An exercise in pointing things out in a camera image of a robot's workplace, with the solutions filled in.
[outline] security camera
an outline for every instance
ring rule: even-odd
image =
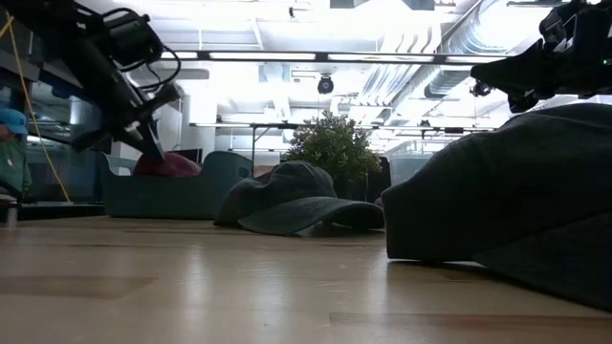
[[[334,81],[329,75],[323,75],[318,82],[317,90],[321,95],[329,95],[334,92]]]

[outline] ceiling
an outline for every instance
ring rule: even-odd
[[[214,51],[514,54],[535,39],[537,24],[548,12],[483,0],[449,33],[476,0],[436,0],[435,11],[413,11],[402,0],[355,0],[353,9],[337,9],[350,3],[343,0],[79,2],[96,11],[128,7],[147,13],[151,27],[171,49]],[[294,8],[293,18],[289,7]],[[166,62],[157,67],[174,68]],[[185,62],[183,68],[209,71],[209,79],[201,80],[207,85],[203,90],[216,99],[223,122],[300,123],[323,109],[361,124],[384,125],[414,126],[426,119],[439,126],[491,127],[510,116],[503,94],[470,95],[466,68],[254,62]],[[321,75],[333,79],[332,94],[317,92]],[[193,88],[189,92],[202,96]],[[389,151],[412,140],[401,133],[375,133],[373,144]],[[282,131],[267,135],[281,136]]]

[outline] person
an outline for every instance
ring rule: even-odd
[[[2,197],[0,198],[2,199],[23,197],[32,185],[30,168],[26,161],[26,147],[19,139],[21,135],[28,135],[25,115],[13,109],[1,109],[0,195]]]

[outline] dark gray fabric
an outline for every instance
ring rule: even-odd
[[[565,245],[547,231],[571,228],[558,233],[593,235],[598,231],[584,220],[612,213],[611,155],[612,107],[602,104],[533,111],[494,132],[469,135],[434,155],[412,179],[382,194],[388,256],[461,261],[488,252],[487,264],[498,259],[491,266],[495,269],[528,263],[519,255],[523,245],[533,249],[530,237],[537,238],[533,240],[540,247]],[[566,243],[578,241],[563,235],[567,235]],[[587,257],[597,254],[587,250],[609,251],[612,240],[603,235],[592,244],[581,240],[581,248],[572,253],[571,267],[554,255],[547,258],[543,266],[550,275],[542,279],[551,283],[513,275],[549,292],[587,302],[587,294],[595,288],[612,290],[610,280],[603,278],[609,266]],[[512,254],[492,258],[497,250],[510,249],[509,245],[513,245]],[[543,259],[532,258],[529,264],[534,267]],[[566,279],[574,278],[568,269],[578,266],[593,277],[575,280],[572,288],[584,292],[583,296],[563,287]],[[594,280],[600,280],[601,286],[593,286]]]
[[[319,222],[359,229],[384,227],[382,209],[339,199],[329,174],[303,161],[283,162],[263,176],[236,185],[214,223],[289,235]]]

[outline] cap brim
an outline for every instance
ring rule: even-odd
[[[26,127],[17,126],[17,125],[8,125],[8,127],[9,127],[9,130],[11,130],[11,132],[14,134],[17,134],[17,135],[28,134],[28,129],[26,129]]]
[[[612,312],[612,214],[523,237],[474,261],[541,291]]]
[[[384,227],[383,210],[374,204],[331,197],[309,197],[280,204],[238,220],[245,229],[272,235],[291,235],[317,223],[358,229]]]

